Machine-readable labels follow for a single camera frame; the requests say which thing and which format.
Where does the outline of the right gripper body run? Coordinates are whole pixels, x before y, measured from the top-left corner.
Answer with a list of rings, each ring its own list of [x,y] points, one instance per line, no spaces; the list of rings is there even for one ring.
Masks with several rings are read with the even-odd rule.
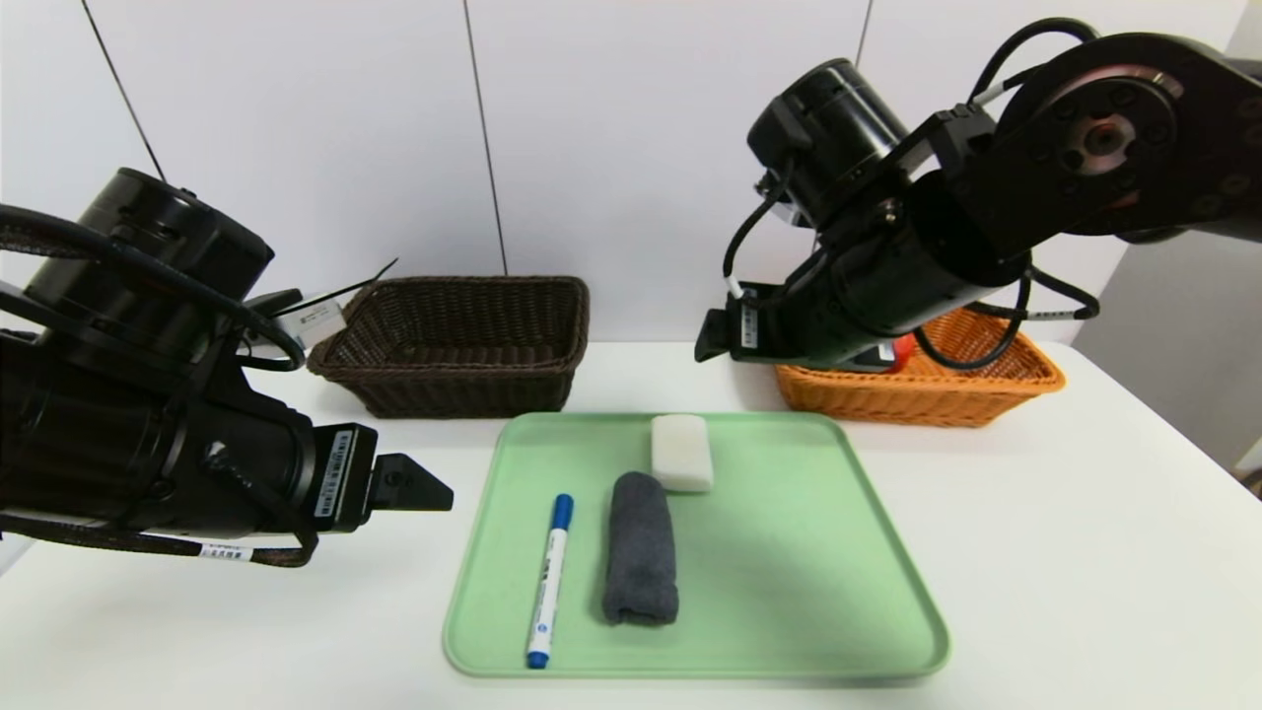
[[[774,303],[755,309],[748,301],[727,298],[731,358],[758,364],[805,364],[808,356],[801,347],[798,320],[806,311],[806,296],[798,293],[782,298],[784,288],[770,282],[742,280],[740,288],[747,298]]]

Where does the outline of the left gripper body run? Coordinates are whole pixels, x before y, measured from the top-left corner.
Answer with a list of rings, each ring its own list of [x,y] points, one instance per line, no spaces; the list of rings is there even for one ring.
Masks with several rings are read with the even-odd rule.
[[[379,435],[356,422],[316,426],[275,399],[247,409],[199,409],[199,441],[220,445],[228,460],[318,533],[350,533],[367,518]]]

